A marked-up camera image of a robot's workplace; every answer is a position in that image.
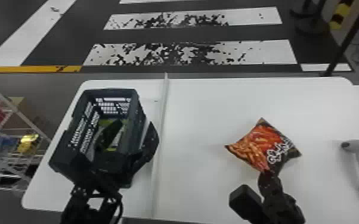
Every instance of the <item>crosswalk stripe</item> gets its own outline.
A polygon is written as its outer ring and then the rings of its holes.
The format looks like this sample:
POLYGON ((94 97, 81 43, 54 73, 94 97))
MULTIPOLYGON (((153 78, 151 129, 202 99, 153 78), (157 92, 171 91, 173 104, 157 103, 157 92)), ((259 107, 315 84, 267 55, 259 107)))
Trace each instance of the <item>crosswalk stripe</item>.
MULTIPOLYGON (((302 71, 326 71, 329 63, 323 63, 323 64, 307 64, 302 63, 301 68, 302 71)), ((348 63, 338 63, 335 67, 334 71, 352 71, 348 63)))
POLYGON ((198 1, 198 0, 121 0, 120 4, 149 3, 149 2, 174 2, 174 1, 198 1))
POLYGON ((78 72, 82 66, 11 66, 0 67, 0 73, 55 73, 78 72))
POLYGON ((0 46, 0 66, 20 66, 74 2, 75 0, 45 2, 0 46))
POLYGON ((102 43, 85 66, 297 64, 288 40, 214 43, 102 43))
POLYGON ((282 24, 276 7, 113 14, 104 30, 282 24))

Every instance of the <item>yellow item on shelf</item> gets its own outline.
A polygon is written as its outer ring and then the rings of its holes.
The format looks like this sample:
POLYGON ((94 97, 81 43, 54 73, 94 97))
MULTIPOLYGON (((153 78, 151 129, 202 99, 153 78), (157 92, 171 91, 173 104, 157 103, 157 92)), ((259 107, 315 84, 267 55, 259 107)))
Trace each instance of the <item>yellow item on shelf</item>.
POLYGON ((34 153, 37 144, 39 143, 38 139, 38 134, 24 135, 20 140, 20 144, 17 147, 17 151, 23 154, 34 153))

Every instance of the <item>metal rod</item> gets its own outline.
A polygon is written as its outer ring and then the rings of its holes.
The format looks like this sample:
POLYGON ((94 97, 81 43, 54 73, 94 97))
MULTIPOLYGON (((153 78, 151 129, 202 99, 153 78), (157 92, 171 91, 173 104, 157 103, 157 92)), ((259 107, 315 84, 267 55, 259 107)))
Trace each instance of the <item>metal rod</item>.
POLYGON ((309 9, 310 3, 312 3, 312 0, 305 0, 304 4, 302 5, 302 11, 307 11, 309 9))
POLYGON ((348 34, 342 41, 341 46, 338 48, 339 50, 336 53, 334 60, 330 63, 327 70, 321 76, 326 77, 332 75, 335 67, 338 64, 338 61, 342 58, 343 54, 345 53, 346 49, 348 48, 348 46, 350 45, 350 43, 352 42, 354 36, 358 31, 359 31, 359 15, 356 18, 355 23, 352 25, 351 29, 349 30, 348 34))
POLYGON ((320 0, 317 5, 316 13, 314 14, 314 19, 312 20, 310 26, 316 26, 318 20, 321 18, 321 12, 323 12, 324 5, 326 4, 326 0, 320 0))

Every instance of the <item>cable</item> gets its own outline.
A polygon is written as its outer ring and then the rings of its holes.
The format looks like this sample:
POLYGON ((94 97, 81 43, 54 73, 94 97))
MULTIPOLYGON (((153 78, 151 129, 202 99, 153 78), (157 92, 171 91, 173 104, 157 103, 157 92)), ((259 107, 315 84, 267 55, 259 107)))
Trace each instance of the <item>cable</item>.
POLYGON ((118 224, 118 222, 120 221, 121 217, 122 217, 122 213, 124 212, 124 208, 122 205, 122 201, 119 201, 119 212, 118 212, 118 216, 116 218, 116 220, 114 221, 114 224, 118 224))

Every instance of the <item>yellow and black striped pole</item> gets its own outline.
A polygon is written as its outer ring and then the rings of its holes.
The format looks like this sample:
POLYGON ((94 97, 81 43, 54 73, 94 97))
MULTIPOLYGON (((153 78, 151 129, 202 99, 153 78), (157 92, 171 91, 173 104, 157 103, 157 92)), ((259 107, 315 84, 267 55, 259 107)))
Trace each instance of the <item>yellow and black striped pole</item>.
POLYGON ((342 22, 344 21, 345 17, 347 17, 351 12, 351 7, 353 3, 354 0, 341 0, 338 3, 334 15, 329 23, 331 29, 336 30, 341 28, 342 22))

